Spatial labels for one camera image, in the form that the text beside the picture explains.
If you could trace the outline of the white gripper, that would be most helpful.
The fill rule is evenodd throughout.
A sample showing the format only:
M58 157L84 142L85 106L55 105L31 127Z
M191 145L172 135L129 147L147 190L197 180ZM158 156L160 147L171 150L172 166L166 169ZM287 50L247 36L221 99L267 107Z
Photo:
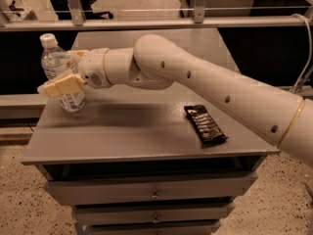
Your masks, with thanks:
M61 95L82 92L85 84L94 88L109 88L112 84L105 73L104 59L108 48L93 50L68 50L70 60L78 65L79 74L69 73L57 76L40 85L37 92L41 96L58 97Z

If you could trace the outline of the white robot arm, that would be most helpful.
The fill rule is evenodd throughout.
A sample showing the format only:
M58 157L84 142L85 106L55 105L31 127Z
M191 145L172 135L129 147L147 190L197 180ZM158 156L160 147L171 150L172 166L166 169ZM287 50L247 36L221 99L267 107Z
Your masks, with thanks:
M70 51L78 72L63 71L38 87L57 97L126 84L163 89L178 82L281 151L313 167L313 101L200 59L155 34L131 48Z

